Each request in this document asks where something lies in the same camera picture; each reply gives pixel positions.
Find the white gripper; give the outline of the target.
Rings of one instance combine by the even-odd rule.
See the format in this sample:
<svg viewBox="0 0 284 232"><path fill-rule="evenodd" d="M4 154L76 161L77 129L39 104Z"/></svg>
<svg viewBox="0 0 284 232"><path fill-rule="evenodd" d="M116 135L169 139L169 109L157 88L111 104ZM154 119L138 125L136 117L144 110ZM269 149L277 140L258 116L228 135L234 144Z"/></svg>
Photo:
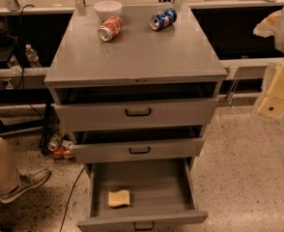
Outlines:
<svg viewBox="0 0 284 232"><path fill-rule="evenodd" d="M284 53L284 7L256 25L253 34L267 38L274 36L275 48ZM263 96L256 113L266 118L277 117L284 111L284 61L267 68L263 82Z"/></svg>

